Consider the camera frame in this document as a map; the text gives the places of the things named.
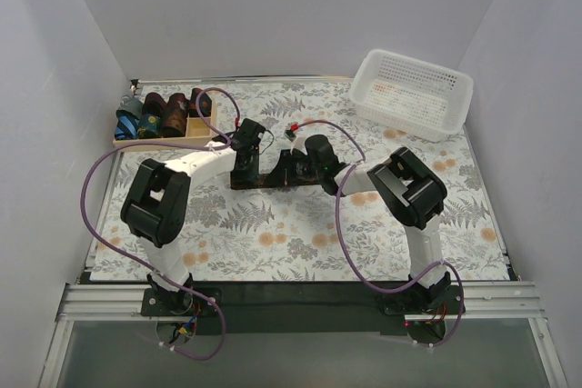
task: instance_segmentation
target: perforated basket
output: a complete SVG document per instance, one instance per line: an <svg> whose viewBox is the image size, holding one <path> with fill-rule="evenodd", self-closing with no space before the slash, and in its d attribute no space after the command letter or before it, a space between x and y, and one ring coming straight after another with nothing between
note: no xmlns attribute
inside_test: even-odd
<svg viewBox="0 0 582 388"><path fill-rule="evenodd" d="M359 116L429 141L461 129L472 95L468 75L379 49L367 54L348 93Z"/></svg>

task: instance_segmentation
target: black mounting plate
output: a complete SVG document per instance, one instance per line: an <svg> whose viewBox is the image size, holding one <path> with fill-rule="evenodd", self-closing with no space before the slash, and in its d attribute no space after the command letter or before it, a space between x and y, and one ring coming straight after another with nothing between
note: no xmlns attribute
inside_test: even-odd
<svg viewBox="0 0 582 388"><path fill-rule="evenodd" d="M405 282L375 284L396 288ZM378 295L359 282L204 282L194 289L216 299L228 320L229 333L380 332L404 336L405 315L423 313L399 308L396 297ZM448 314L458 312L458 291L452 285L443 296ZM196 334L220 334L214 309L207 303L201 308L199 317L204 322L199 323ZM144 292L141 315L177 317L156 301L149 288Z"/></svg>
<svg viewBox="0 0 582 388"><path fill-rule="evenodd" d="M256 188L290 188L292 186L306 186L306 185L318 185L317 177L313 176L310 179L301 179L295 181L286 182L274 182L269 179L271 174L260 174L258 178L253 182L248 181L230 181L230 188L232 190L254 190Z"/></svg>

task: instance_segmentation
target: table surface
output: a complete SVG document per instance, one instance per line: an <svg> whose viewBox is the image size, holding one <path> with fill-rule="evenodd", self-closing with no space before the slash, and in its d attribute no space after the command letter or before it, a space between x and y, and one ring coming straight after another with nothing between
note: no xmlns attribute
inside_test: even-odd
<svg viewBox="0 0 582 388"><path fill-rule="evenodd" d="M289 147L283 136L292 122L326 119L344 127L361 144L367 159L388 157L406 146L429 165L448 190L441 214L443 254L466 280L507 280L503 243L496 231L484 186L465 131L440 143L407 135L356 116L346 98L349 82L228 82L221 86L240 104L243 117L275 134L261 155L261 173ZM142 97L156 91L164 98L190 95L192 85L145 85ZM232 130L235 111L216 95L217 124ZM354 146L333 127L310 125L305 134L325 134L346 162L358 158ZM269 143L266 134L265 144ZM176 158L187 151L128 152L112 175L111 193L102 214L102 234L112 244L146 258L119 213L135 171L146 158ZM197 281L346 281L357 280L337 241L334 198L319 186L233 191L221 174L190 192L186 222L178 236L183 262ZM408 248L402 225L376 193L354 194L342 201L341 223L354 261L372 280L406 280ZM95 245L94 281L145 280L145 267Z"/></svg>

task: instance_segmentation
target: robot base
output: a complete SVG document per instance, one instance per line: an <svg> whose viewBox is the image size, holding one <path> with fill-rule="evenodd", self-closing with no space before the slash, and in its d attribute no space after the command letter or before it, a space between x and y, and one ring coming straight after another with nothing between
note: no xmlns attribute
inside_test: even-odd
<svg viewBox="0 0 582 388"><path fill-rule="evenodd" d="M396 288L404 282L375 284ZM228 320L229 333L380 332L409 334L423 343L434 343L442 334L432 334L425 324L405 323L406 314L424 313L427 319L431 316L409 293L378 295L358 282L207 282L196 284L194 289L216 299ZM458 313L458 296L458 287L449 286L439 297L439 307L446 304L448 314ZM220 334L215 310L204 302L200 307L196 334ZM192 314L189 310L181 318ZM176 317L156 300L152 289L144 292L141 315ZM433 329L438 331L445 324L436 326Z"/></svg>

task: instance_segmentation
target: wooden tray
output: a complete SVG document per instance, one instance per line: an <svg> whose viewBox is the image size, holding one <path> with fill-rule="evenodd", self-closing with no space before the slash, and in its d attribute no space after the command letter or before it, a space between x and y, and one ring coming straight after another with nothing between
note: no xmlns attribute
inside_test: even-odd
<svg viewBox="0 0 582 388"><path fill-rule="evenodd" d="M212 105L212 113L210 115L210 124L216 126L216 113L218 108ZM132 147L127 147L123 152L144 152L147 150L171 149L173 146L164 145L168 143L184 144L184 145L206 145L216 134L211 131L208 126L200 119L188 117L186 121L186 136L178 136L176 138L152 138L147 140L113 140L113 145L118 147L120 145L134 144ZM146 142L156 142L156 144L141 144Z"/></svg>

